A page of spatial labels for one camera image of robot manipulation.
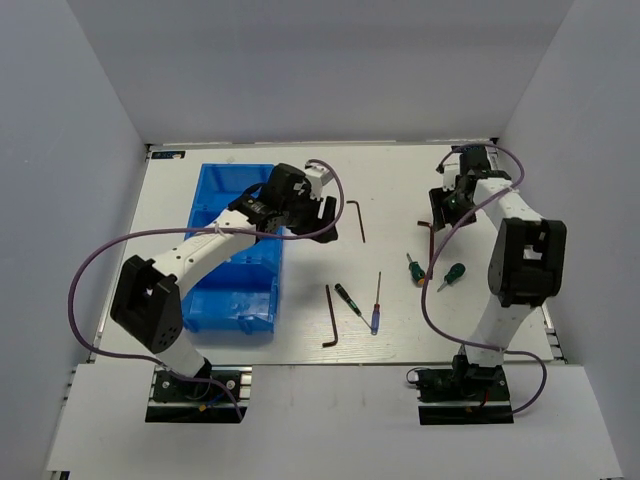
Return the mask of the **brown hex key front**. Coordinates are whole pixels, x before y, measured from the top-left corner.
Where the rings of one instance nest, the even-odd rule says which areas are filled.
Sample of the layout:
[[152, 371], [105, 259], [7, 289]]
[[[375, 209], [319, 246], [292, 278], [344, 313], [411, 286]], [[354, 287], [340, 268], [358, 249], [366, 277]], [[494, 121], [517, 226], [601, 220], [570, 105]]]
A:
[[331, 322], [331, 329], [332, 329], [333, 338], [330, 341], [323, 342], [322, 343], [322, 347], [323, 348], [331, 348], [331, 347], [334, 347], [334, 346], [336, 346], [338, 344], [339, 334], [338, 334], [338, 328], [337, 328], [337, 323], [336, 323], [336, 318], [335, 318], [335, 313], [334, 313], [334, 307], [333, 307], [333, 302], [332, 302], [332, 297], [331, 297], [330, 286], [328, 284], [325, 285], [325, 295], [326, 295], [326, 300], [327, 300], [327, 306], [328, 306], [328, 311], [329, 311], [329, 318], [330, 318], [330, 322]]

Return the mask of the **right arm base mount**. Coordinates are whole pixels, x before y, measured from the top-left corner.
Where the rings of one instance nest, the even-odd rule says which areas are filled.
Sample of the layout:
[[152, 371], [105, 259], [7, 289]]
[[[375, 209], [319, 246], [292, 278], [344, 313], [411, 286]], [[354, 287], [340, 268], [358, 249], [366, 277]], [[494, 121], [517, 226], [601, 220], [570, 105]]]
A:
[[416, 367], [406, 374], [418, 392], [422, 426], [511, 424], [514, 415], [504, 369], [470, 365], [457, 355], [448, 368]]

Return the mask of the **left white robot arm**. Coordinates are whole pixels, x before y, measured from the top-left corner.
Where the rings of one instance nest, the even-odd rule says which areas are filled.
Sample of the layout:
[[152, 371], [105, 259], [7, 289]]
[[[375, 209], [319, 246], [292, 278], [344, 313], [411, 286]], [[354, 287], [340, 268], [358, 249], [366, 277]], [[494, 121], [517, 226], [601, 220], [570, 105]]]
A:
[[153, 258], [127, 259], [111, 319], [151, 353], [153, 362], [177, 376], [177, 387], [188, 398], [202, 398], [211, 387], [211, 364], [184, 331], [183, 298], [234, 255], [263, 239], [281, 240], [284, 230], [289, 241], [335, 241], [344, 197], [322, 192], [338, 180], [321, 160], [309, 160], [301, 169], [276, 165], [265, 183], [247, 188], [203, 230]]

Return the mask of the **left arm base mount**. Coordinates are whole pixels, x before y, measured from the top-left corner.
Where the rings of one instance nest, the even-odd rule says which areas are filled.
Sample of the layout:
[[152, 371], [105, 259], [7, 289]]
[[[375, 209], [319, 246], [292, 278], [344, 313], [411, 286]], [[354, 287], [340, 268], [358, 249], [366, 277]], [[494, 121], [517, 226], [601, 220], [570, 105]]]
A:
[[[252, 368], [222, 367], [211, 377], [233, 395], [244, 415], [249, 406]], [[236, 409], [224, 389], [207, 383], [179, 380], [157, 369], [152, 378], [145, 422], [157, 424], [239, 424]]]

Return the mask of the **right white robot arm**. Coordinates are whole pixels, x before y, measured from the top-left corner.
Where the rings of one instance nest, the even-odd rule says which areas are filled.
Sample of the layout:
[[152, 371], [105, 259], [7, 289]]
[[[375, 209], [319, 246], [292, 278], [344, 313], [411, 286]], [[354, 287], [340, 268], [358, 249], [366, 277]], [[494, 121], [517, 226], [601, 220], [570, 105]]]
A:
[[558, 294], [567, 227], [543, 218], [520, 196], [504, 171], [467, 170], [454, 186], [429, 191], [434, 229], [467, 226], [480, 207], [496, 228], [487, 272], [490, 297], [469, 340], [460, 348], [461, 367], [451, 374], [453, 390], [472, 399], [498, 375], [504, 352], [520, 325]]

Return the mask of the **brown hex key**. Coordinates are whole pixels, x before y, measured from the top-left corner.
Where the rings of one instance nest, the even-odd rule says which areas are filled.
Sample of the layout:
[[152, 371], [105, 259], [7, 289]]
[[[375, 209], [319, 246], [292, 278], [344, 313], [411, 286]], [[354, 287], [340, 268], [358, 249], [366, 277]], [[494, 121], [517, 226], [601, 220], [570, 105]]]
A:
[[426, 220], [418, 220], [417, 225], [423, 228], [426, 228], [429, 231], [429, 243], [428, 243], [428, 261], [427, 261], [427, 270], [431, 267], [431, 262], [434, 255], [435, 250], [435, 230], [434, 226], [426, 221]]
[[331, 297], [330, 286], [328, 284], [325, 285], [325, 295], [326, 295], [326, 300], [327, 300], [327, 306], [328, 306], [328, 311], [329, 311], [329, 318], [330, 318], [330, 322], [331, 322], [331, 329], [332, 329], [333, 338], [330, 341], [323, 342], [322, 343], [322, 347], [323, 348], [331, 348], [331, 347], [334, 347], [334, 346], [336, 346], [338, 344], [339, 334], [338, 334], [338, 328], [337, 328], [337, 323], [336, 323], [336, 318], [335, 318], [335, 313], [334, 313], [334, 307], [333, 307], [333, 302], [332, 302], [332, 297]]
[[362, 240], [363, 244], [365, 244], [366, 243], [366, 233], [365, 233], [365, 228], [364, 228], [364, 223], [363, 223], [361, 206], [360, 206], [360, 204], [359, 204], [359, 202], [357, 200], [347, 200], [346, 204], [347, 205], [352, 205], [356, 209], [357, 218], [358, 218], [358, 225], [359, 225], [359, 230], [360, 230], [360, 235], [361, 235], [361, 240]]

